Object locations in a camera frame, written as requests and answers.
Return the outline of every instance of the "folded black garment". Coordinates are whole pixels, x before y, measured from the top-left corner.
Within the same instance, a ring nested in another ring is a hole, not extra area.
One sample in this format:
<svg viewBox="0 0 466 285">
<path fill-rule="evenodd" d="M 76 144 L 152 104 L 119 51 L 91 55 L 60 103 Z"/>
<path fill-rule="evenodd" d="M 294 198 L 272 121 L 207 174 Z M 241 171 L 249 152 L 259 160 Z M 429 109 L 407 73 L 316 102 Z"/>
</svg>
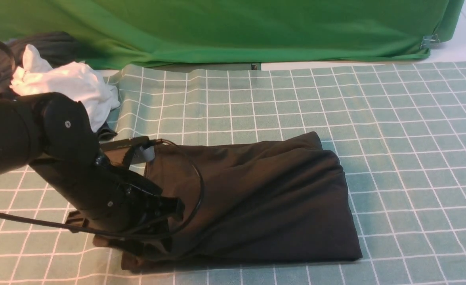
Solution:
<svg viewBox="0 0 466 285">
<path fill-rule="evenodd" d="M 117 132 L 115 132 L 112 128 L 110 128 L 110 125 L 108 125 L 107 122 L 104 122 L 104 124 L 95 132 L 97 135 L 97 138 L 99 141 L 109 141 L 110 139 L 113 139 L 118 135 Z"/>
<path fill-rule="evenodd" d="M 287 141 L 180 146 L 206 186 L 192 222 L 168 254 L 148 261 L 220 258 L 253 262 L 354 261 L 362 258 L 338 157 L 315 132 Z M 156 146 L 145 176 L 180 197 L 187 217 L 199 180 L 175 146 Z"/>
<path fill-rule="evenodd" d="M 61 67 L 72 63 L 77 58 L 80 43 L 70 34 L 63 31 L 35 34 L 8 43 L 14 54 L 16 66 L 23 66 L 23 52 L 26 45 L 33 45 L 39 51 L 41 58 L 46 59 L 52 67 Z M 0 51 L 0 94 L 14 96 L 10 90 L 13 70 L 10 57 Z"/>
</svg>

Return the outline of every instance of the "cable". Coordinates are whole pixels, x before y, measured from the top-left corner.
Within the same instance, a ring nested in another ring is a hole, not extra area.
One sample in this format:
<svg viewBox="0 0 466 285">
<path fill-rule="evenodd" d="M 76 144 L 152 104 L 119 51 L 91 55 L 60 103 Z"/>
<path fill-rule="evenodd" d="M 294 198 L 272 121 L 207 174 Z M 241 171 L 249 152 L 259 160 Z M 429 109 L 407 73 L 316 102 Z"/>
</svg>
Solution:
<svg viewBox="0 0 466 285">
<path fill-rule="evenodd" d="M 180 151 L 180 153 L 187 158 L 187 160 L 189 161 L 189 163 L 193 167 L 194 171 L 196 172 L 197 176 L 200 178 L 200 195 L 198 197 L 198 201 L 196 202 L 196 205 L 195 205 L 193 211 L 189 214 L 189 217 L 185 220 L 185 222 L 180 224 L 180 226 L 176 227 L 175 229 L 173 229 L 169 233 L 166 233 L 166 235 L 171 236 L 171 235 L 174 235 L 174 234 L 180 232 L 185 227 L 187 227 L 189 225 L 189 223 L 193 220 L 193 218 L 196 216 L 196 214 L 198 212 L 198 209 L 201 206 L 201 202 L 203 200 L 203 197 L 204 197 L 204 180 L 203 180 L 203 176 L 202 176 L 200 170 L 197 168 L 195 162 L 187 155 L 187 153 L 182 151 L 180 149 L 180 147 L 177 146 L 177 144 L 175 144 L 173 141 L 168 141 L 167 139 L 156 139 L 155 144 L 168 144 L 170 146 L 175 146 Z M 136 232 L 136 231 L 139 231 L 139 230 L 141 230 L 143 228 L 144 228 L 143 225 L 139 226 L 139 227 L 135 227 L 133 229 L 129 229 L 128 233 Z"/>
<path fill-rule="evenodd" d="M 196 203 L 196 206 L 194 207 L 193 211 L 189 214 L 189 217 L 185 220 L 185 222 L 180 224 L 180 226 L 176 227 L 172 231 L 168 233 L 164 233 L 164 234 L 132 234 L 131 232 L 136 232 L 138 230 L 144 229 L 144 226 L 139 226 L 134 229 L 130 229 L 128 233 L 112 233 L 109 231 L 102 231 L 102 230 L 97 230 L 97 229 L 66 225 L 60 222 L 48 222 L 46 220 L 35 220 L 33 218 L 25 218 L 25 217 L 20 217 L 17 215 L 10 215 L 7 213 L 0 213 L 0 219 L 11 220 L 12 222 L 23 222 L 25 224 L 33 224 L 33 225 L 44 226 L 44 227 L 60 228 L 60 229 L 66 229 L 70 231 L 72 230 L 72 231 L 96 234 L 96 235 L 101 235 L 101 236 L 106 236 L 106 237 L 111 237 L 111 238 L 142 239 L 142 240 L 169 238 L 170 236 L 180 232 L 182 229 L 187 227 L 189 223 L 193 220 L 193 218 L 196 216 L 197 211 L 200 208 L 203 197 L 204 197 L 204 180 L 195 162 L 184 151 L 182 151 L 181 148 L 177 146 L 177 144 L 173 143 L 172 141 L 168 141 L 166 139 L 156 139 L 156 140 L 153 140 L 153 142 L 155 144 L 169 144 L 171 146 L 176 146 L 179 149 L 180 153 L 189 160 L 191 166 L 193 167 L 194 171 L 196 172 L 197 176 L 200 179 L 200 195 Z"/>
<path fill-rule="evenodd" d="M 11 72 L 15 72 L 16 60 L 15 60 L 15 57 L 14 57 L 14 54 L 11 48 L 7 44 L 0 41 L 0 50 L 3 51 L 10 59 Z"/>
</svg>

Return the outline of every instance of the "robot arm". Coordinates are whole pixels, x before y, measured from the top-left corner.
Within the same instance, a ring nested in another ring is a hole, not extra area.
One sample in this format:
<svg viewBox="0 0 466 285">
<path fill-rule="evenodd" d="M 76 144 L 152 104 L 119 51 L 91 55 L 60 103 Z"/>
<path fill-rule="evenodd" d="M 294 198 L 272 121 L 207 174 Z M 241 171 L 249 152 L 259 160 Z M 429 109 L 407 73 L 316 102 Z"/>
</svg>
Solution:
<svg viewBox="0 0 466 285">
<path fill-rule="evenodd" d="M 191 162 L 200 177 L 200 200 L 186 221 L 170 229 L 168 219 L 183 220 L 182 201 L 162 197 L 161 188 L 128 169 L 150 160 L 151 147 L 161 143 L 137 137 L 99 144 L 84 106 L 60 93 L 0 100 L 0 174 L 29 165 L 76 209 L 66 224 L 38 224 L 93 233 L 95 245 L 136 257 L 148 247 L 170 251 L 172 234 L 190 222 L 202 199 L 203 180 Z M 118 152 L 121 159 L 110 159 Z M 0 218 L 36 222 L 4 213 Z"/>
</svg>

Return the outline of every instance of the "green backdrop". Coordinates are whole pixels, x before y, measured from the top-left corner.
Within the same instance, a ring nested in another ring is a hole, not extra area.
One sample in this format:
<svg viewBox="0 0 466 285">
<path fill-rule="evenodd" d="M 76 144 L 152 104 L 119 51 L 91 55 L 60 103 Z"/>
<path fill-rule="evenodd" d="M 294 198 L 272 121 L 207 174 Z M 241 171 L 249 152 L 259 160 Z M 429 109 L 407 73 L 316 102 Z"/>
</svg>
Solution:
<svg viewBox="0 0 466 285">
<path fill-rule="evenodd" d="M 93 68 L 408 60 L 464 0 L 0 0 L 0 40 L 63 30 Z"/>
</svg>

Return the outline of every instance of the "grid tablecloth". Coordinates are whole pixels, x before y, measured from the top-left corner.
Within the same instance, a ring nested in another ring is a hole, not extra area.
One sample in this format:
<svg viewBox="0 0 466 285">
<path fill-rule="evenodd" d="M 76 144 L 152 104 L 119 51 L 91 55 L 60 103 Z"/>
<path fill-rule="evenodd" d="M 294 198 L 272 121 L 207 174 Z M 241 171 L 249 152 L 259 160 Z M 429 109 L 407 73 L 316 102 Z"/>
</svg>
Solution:
<svg viewBox="0 0 466 285">
<path fill-rule="evenodd" d="M 347 173 L 355 263 L 120 270 L 91 236 L 0 220 L 0 284 L 466 284 L 466 62 L 107 78 L 116 139 L 243 144 L 316 131 Z M 0 176 L 0 211 L 62 222 L 70 205 L 30 168 Z"/>
</svg>

